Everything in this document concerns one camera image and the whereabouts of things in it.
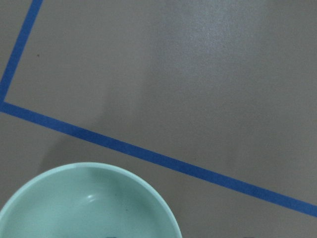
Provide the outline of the green bowl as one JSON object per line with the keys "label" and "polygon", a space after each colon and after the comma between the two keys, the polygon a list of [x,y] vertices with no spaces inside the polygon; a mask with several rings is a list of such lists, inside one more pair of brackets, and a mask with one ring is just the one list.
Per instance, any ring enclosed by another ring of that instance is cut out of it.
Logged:
{"label": "green bowl", "polygon": [[0,212],[3,238],[179,238],[160,194],[122,168],[75,163],[24,184]]}

